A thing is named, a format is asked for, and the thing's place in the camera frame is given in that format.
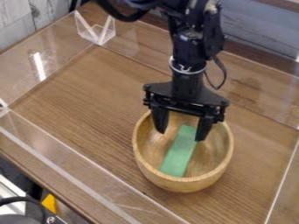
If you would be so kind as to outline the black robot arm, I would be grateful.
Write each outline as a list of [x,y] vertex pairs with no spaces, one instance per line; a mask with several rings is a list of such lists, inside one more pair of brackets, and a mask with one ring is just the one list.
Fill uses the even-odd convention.
[[149,10],[157,9],[168,21],[172,40],[169,68],[172,80],[144,85],[144,105],[151,109],[153,126],[165,132],[169,113],[177,112],[200,118],[195,140],[203,141],[215,123],[224,120],[229,102],[215,91],[207,75],[207,62],[220,69],[224,65],[217,54],[225,42],[220,27],[220,0],[123,0],[135,9],[125,15],[109,0],[96,0],[97,5],[115,19],[135,22]]

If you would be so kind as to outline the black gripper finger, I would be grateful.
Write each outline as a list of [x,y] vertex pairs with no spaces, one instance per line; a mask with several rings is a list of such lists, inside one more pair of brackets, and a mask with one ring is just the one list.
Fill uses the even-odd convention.
[[167,108],[161,108],[157,105],[151,107],[151,113],[153,118],[153,126],[156,130],[163,134],[165,132],[169,120],[169,111]]
[[209,134],[211,127],[213,124],[213,117],[212,116],[205,116],[199,120],[197,124],[197,130],[196,130],[196,135],[195,135],[195,140],[204,141],[207,138],[207,135]]

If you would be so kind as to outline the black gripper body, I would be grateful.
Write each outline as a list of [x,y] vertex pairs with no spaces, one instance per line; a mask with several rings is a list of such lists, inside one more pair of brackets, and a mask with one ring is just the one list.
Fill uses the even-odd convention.
[[199,118],[212,116],[215,123],[223,122],[229,101],[207,89],[203,75],[173,73],[171,81],[144,84],[144,105]]

